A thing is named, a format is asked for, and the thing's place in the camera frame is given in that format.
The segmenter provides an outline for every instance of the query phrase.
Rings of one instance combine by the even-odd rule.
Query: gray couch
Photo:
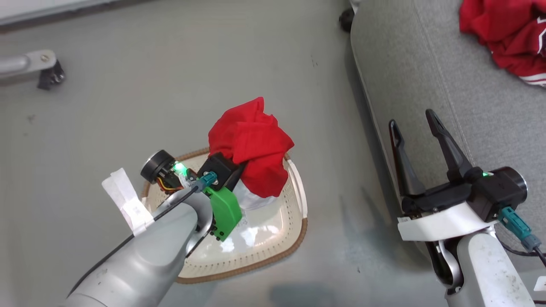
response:
[[[546,89],[529,86],[491,60],[476,37],[459,32],[461,0],[364,0],[351,44],[373,121],[394,176],[388,122],[395,119],[426,187],[447,182],[425,109],[442,119],[470,162],[510,166],[529,185],[518,214],[546,243]],[[521,250],[502,227],[499,238]],[[518,269],[540,261],[512,256]]]

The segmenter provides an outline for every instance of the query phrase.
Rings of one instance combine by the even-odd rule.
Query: caster wheel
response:
[[[341,13],[339,22],[343,31],[347,33],[351,32],[351,25],[353,24],[353,18],[354,18],[354,11],[352,8],[346,9],[343,11],[343,13]]]

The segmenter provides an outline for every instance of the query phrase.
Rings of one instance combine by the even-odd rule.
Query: white tape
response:
[[[535,285],[535,291],[546,291],[546,276],[540,276]]]
[[[110,174],[110,177],[102,182],[102,186],[120,210],[135,237],[153,224],[153,216],[138,200],[137,192],[123,168]]]

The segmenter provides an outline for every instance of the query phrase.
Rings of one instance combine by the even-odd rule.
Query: green plastic part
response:
[[[226,187],[221,188],[220,191],[207,187],[204,192],[210,195],[210,204],[217,228],[214,230],[214,235],[224,242],[242,218],[239,202],[235,194]]]

